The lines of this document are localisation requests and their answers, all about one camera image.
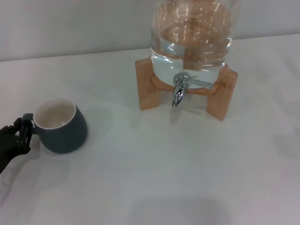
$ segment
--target glass water jar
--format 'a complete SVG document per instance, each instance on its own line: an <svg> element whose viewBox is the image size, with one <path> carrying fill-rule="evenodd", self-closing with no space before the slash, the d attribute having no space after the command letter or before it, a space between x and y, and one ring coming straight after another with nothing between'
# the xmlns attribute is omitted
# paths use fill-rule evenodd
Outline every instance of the glass water jar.
<svg viewBox="0 0 300 225"><path fill-rule="evenodd" d="M151 31L153 69L173 85L181 71L214 83L233 39L239 0L167 0L155 12Z"/></svg>

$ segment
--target mug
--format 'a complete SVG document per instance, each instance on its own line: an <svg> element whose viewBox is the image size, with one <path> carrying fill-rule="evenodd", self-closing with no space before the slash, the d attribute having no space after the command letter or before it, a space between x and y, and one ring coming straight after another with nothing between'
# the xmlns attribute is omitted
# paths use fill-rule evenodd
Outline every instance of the mug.
<svg viewBox="0 0 300 225"><path fill-rule="evenodd" d="M52 98L27 113L22 123L34 122L34 133L46 148L56 153L78 149L88 134L87 123L74 102L67 98Z"/></svg>

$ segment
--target table surface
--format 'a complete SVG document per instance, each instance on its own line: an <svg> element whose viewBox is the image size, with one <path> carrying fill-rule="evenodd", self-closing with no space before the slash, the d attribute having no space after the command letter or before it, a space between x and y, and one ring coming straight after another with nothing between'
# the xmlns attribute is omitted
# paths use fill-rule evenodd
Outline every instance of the table surface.
<svg viewBox="0 0 300 225"><path fill-rule="evenodd" d="M227 118L163 92L141 112L135 60L149 49L0 63L0 127L53 97L89 124L79 150L37 136L0 175L1 225L299 225L300 34L235 40Z"/></svg>

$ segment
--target mug handle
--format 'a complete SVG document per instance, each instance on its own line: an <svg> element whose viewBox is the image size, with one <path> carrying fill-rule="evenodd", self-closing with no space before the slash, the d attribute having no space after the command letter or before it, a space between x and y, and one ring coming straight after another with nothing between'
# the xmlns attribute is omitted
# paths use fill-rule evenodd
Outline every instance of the mug handle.
<svg viewBox="0 0 300 225"><path fill-rule="evenodd" d="M33 113L26 113L22 116L22 124L32 123L31 121L33 121ZM34 127L32 128L32 133L34 135L37 134L37 130Z"/></svg>

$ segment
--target wooden stand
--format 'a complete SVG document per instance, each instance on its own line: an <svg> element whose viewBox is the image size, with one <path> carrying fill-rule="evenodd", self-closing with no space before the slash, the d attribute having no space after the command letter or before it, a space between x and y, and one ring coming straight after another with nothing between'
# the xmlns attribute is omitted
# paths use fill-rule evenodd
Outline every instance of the wooden stand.
<svg viewBox="0 0 300 225"><path fill-rule="evenodd" d="M174 87L160 81L153 71L151 58L135 61L140 109L159 106L160 90L173 91ZM187 93L207 96L206 111L218 120L225 119L238 74L225 67L220 70L214 89L188 89Z"/></svg>

